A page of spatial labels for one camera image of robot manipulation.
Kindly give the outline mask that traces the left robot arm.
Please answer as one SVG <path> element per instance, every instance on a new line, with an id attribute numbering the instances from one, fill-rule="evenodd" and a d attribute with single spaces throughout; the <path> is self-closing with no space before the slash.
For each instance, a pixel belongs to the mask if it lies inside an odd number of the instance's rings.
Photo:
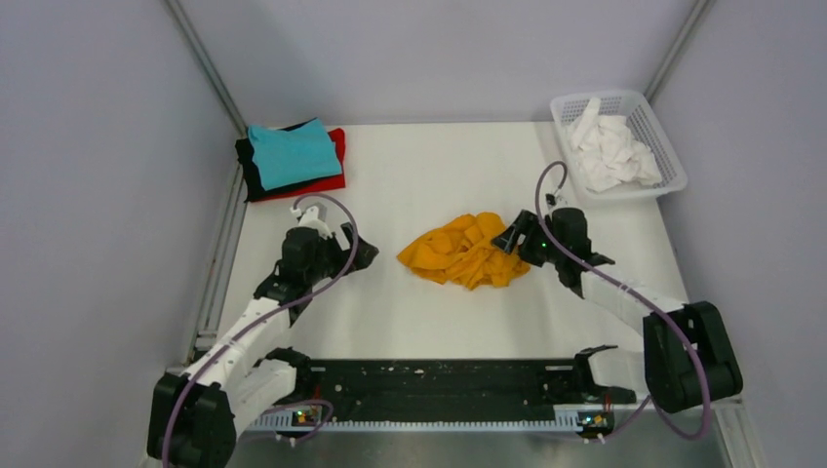
<path id="1" fill-rule="evenodd" d="M 352 223 L 341 230 L 348 248 L 323 222 L 288 230 L 280 259 L 229 331 L 182 373 L 162 375 L 153 389 L 149 457 L 167 467 L 224 467 L 265 410 L 282 398 L 309 397 L 310 373 L 273 353 L 313 297 L 378 256 Z"/>

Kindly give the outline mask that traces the orange t shirt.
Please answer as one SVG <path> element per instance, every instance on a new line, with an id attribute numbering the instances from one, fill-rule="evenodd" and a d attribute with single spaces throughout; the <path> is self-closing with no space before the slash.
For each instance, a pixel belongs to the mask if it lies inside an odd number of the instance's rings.
<path id="1" fill-rule="evenodd" d="M 492 244 L 505 229 L 496 213 L 463 214 L 419 236 L 397 254 L 397 260 L 415 276 L 440 285 L 453 283 L 469 291 L 505 288 L 531 269 L 516 253 Z"/>

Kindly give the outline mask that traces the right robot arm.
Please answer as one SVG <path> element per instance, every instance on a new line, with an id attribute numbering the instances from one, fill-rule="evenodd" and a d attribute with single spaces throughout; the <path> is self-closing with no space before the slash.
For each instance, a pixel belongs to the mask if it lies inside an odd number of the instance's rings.
<path id="1" fill-rule="evenodd" d="M 582 210 L 559 208 L 544 218 L 521 211 L 492 245 L 532 266 L 553 265 L 564 288 L 641 337 L 640 351 L 602 345 L 578 352 L 571 387 L 579 399 L 597 402 L 614 387 L 676 413 L 741 393 L 743 376 L 718 308 L 622 278 L 613 259 L 593 250 Z"/>

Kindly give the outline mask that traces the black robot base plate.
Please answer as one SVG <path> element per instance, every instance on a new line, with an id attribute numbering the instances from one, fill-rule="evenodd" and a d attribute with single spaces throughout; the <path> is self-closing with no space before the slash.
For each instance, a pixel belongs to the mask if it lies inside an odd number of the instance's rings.
<path id="1" fill-rule="evenodd" d="M 340 422 L 552 421 L 559 405 L 634 404 L 599 386 L 575 359 L 313 359 L 278 405 L 321 399 Z"/>

